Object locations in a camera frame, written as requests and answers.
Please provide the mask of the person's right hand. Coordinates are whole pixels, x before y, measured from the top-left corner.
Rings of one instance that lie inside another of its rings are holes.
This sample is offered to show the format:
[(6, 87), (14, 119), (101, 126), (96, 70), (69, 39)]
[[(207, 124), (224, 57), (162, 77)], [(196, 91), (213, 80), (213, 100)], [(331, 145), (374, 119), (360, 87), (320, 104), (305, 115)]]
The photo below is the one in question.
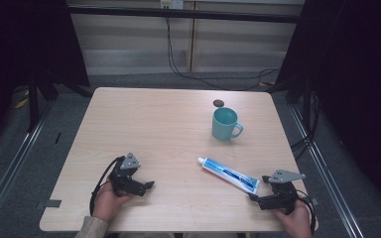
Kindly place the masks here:
[(273, 209), (272, 214), (283, 224), (291, 238), (313, 238), (310, 213), (301, 201), (295, 202), (294, 211), (288, 215), (279, 209)]

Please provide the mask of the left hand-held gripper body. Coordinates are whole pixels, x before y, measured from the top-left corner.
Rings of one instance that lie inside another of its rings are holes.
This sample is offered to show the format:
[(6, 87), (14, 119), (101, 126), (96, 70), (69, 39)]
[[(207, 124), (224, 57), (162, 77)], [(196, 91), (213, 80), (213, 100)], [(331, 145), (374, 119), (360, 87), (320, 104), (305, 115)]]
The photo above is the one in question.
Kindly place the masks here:
[(141, 164), (132, 153), (116, 159), (115, 167), (109, 175), (109, 180), (117, 196), (128, 193), (129, 187), (143, 187), (145, 185), (132, 179)]

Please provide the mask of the dark curtain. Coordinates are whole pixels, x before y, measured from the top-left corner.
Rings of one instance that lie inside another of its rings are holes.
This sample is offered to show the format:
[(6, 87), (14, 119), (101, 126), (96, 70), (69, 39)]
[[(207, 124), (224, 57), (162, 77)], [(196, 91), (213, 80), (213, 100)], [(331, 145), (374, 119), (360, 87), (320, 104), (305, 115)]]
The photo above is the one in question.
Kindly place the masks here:
[(0, 0), (0, 121), (33, 75), (47, 95), (55, 83), (89, 85), (66, 0)]
[(292, 102), (317, 94), (381, 192), (381, 0), (305, 0), (277, 84)]

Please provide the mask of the person's left hand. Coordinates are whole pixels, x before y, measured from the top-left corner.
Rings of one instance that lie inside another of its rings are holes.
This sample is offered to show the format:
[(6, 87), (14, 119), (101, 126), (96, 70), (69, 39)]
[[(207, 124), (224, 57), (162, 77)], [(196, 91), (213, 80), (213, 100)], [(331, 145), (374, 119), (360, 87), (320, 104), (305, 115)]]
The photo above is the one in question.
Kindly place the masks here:
[(121, 196), (117, 196), (112, 185), (107, 182), (97, 193), (92, 217), (109, 223), (120, 212), (122, 206), (133, 197), (134, 195), (130, 193), (123, 193)]

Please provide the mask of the black horizontal bar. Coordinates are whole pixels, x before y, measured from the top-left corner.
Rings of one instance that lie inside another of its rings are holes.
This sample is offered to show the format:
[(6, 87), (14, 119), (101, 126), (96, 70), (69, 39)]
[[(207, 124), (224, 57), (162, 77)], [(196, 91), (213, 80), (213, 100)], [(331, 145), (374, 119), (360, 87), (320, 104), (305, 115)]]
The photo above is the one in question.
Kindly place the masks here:
[(68, 4), (68, 10), (72, 14), (109, 15), (109, 16), (134, 16), (134, 17), (160, 17), (160, 18), (182, 18), (245, 22), (267, 22), (297, 24), (302, 18), (290, 15), (269, 15), (251, 13), (230, 13), (198, 10), (166, 10), (151, 8), (124, 8), (103, 7), (92, 5)]

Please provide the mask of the black metal stand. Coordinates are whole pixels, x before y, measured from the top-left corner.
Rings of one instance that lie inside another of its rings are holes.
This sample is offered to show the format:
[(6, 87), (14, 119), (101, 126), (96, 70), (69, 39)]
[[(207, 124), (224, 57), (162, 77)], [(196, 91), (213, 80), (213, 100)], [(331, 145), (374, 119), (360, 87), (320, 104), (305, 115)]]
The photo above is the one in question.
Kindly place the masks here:
[(92, 96), (90, 91), (83, 89), (79, 85), (69, 81), (67, 78), (63, 78), (50, 70), (44, 70), (43, 72), (33, 71), (28, 79), (28, 99), (30, 108), (29, 132), (32, 132), (39, 124), (38, 92), (41, 92), (46, 100), (55, 101), (59, 96), (56, 84), (61, 84), (81, 96)]

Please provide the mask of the metal floor rail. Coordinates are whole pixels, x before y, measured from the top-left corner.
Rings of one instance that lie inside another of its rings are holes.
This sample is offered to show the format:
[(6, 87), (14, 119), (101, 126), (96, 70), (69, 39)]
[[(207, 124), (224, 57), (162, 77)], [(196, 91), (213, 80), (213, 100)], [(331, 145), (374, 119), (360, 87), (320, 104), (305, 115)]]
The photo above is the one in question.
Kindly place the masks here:
[(47, 119), (53, 107), (54, 103), (52, 101), (46, 104), (42, 116), (38, 120), (37, 124), (27, 133), (27, 135), (23, 139), (20, 148), (13, 157), (9, 168), (7, 169), (3, 177), (0, 179), (0, 208), (14, 182), (14, 179), (19, 173), (21, 166), (25, 163), (26, 158), (28, 157), (37, 138), (39, 137), (44, 126), (45, 120)]
[(309, 153), (317, 167), (318, 173), (326, 187), (332, 203), (345, 227), (350, 238), (364, 238), (363, 232), (355, 218), (351, 208), (342, 195), (335, 179), (328, 168), (317, 143), (308, 139)]

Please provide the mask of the teal mug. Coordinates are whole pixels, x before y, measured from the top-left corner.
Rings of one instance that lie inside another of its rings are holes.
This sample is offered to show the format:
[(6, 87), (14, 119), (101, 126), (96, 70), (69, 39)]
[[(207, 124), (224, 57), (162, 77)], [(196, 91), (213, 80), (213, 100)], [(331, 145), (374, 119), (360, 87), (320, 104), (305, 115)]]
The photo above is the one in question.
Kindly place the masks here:
[(238, 122), (237, 113), (227, 107), (214, 110), (212, 116), (211, 135), (219, 141), (237, 138), (243, 132), (243, 126)]

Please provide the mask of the blue white toothpaste tube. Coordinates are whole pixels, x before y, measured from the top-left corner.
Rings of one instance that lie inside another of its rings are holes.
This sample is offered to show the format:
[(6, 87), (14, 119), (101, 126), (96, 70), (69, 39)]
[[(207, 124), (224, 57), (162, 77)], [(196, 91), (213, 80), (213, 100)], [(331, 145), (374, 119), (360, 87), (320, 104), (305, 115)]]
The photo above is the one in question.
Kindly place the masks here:
[(242, 174), (210, 158), (198, 158), (197, 162), (207, 171), (227, 180), (245, 192), (256, 194), (260, 181)]

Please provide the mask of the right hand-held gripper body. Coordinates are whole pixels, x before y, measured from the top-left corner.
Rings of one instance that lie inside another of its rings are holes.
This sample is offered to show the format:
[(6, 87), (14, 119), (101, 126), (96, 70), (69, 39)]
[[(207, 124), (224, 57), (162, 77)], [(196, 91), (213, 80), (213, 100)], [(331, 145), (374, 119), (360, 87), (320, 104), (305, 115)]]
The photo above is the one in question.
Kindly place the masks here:
[(267, 179), (273, 191), (270, 209), (283, 209), (285, 214), (292, 213), (295, 209), (295, 202), (298, 199), (293, 182), (305, 177), (305, 174), (276, 170)]

